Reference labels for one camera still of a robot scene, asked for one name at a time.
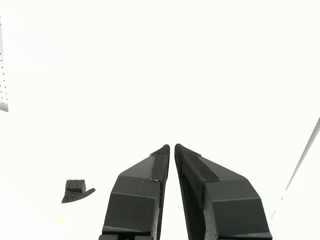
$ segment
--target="white surface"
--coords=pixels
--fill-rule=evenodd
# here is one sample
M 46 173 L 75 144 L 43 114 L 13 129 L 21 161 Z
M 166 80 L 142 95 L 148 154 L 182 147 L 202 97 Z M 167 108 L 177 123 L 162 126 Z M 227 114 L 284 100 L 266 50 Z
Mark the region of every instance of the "white surface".
M 8 112 L 8 80 L 5 77 L 4 48 L 0 19 L 0 111 Z
M 271 221 L 273 239 L 317 239 L 319 235 L 320 135 L 317 136 Z
M 0 1 L 0 239 L 98 239 L 118 174 L 176 143 L 247 177 L 270 221 L 320 115 L 319 12 L 318 1 Z M 187 239 L 170 159 L 161 238 Z M 62 205 L 67 179 L 96 192 Z

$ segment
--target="perforated metal panel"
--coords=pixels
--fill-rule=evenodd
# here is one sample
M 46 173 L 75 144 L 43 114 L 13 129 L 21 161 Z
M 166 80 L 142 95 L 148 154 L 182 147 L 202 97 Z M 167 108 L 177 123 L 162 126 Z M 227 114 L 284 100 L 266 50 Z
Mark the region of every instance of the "perforated metal panel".
M 2 43 L 2 29 L 0 17 L 0 110 L 8 112 L 8 81 L 6 80 L 4 67 L 4 48 Z

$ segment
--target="velcro strip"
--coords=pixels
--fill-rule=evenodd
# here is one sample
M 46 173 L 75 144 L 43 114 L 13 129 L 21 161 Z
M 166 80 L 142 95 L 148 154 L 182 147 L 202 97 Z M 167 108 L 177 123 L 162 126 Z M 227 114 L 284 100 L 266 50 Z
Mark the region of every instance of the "velcro strip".
M 190 166 L 198 173 L 203 182 L 219 181 L 219 177 L 197 156 L 193 154 L 185 154 L 185 160 L 190 163 Z

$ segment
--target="white backdrop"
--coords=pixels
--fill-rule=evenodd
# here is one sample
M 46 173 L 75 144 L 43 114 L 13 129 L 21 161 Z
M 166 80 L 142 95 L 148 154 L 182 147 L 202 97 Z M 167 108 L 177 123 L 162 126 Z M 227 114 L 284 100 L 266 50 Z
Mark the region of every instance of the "white backdrop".
M 187 239 L 176 143 L 249 179 L 273 233 L 320 116 L 319 12 L 292 0 L 0 0 L 0 239 L 98 239 L 118 174 L 164 144 L 161 238 Z M 67 179 L 96 192 L 62 205 Z

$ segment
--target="black foam piece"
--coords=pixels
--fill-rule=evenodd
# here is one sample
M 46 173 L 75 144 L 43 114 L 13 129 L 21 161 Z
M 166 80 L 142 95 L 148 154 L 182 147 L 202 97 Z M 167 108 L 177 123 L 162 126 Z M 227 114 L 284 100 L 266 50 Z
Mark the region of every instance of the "black foam piece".
M 84 193 L 86 191 L 86 182 L 85 180 L 67 180 L 65 190 Z
M 102 236 L 117 235 L 118 240 L 160 239 L 169 157 L 170 147 L 164 145 L 118 176 Z
M 95 191 L 96 189 L 94 188 L 86 191 L 85 180 L 67 180 L 65 184 L 65 192 L 62 203 L 66 204 L 84 199 Z
M 181 144 L 174 158 L 189 240 L 272 239 L 262 201 L 245 177 Z

